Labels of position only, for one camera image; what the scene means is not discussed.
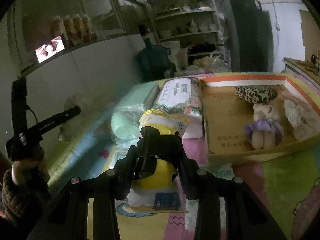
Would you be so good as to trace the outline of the brown knitted sleeve forearm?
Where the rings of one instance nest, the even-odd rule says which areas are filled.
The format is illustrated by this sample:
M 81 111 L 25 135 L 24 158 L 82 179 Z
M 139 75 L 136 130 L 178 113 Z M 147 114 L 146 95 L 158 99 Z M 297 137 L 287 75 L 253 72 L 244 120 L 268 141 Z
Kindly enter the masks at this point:
M 11 170 L 7 170 L 3 177 L 1 202 L 4 218 L 14 224 L 37 217 L 52 200 L 43 172 L 34 170 L 26 175 L 20 185 L 14 183 Z

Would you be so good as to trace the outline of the person's left hand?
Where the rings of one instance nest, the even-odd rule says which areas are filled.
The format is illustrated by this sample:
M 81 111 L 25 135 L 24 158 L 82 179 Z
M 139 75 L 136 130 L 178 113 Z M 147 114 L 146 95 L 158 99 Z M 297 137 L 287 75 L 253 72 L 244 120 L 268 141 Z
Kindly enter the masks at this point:
M 46 162 L 44 159 L 41 161 L 35 161 L 30 159 L 15 161 L 11 167 L 11 178 L 15 185 L 21 185 L 25 183 L 25 174 L 28 170 L 35 169 L 40 172 L 40 177 L 47 182 L 49 174 L 46 168 Z

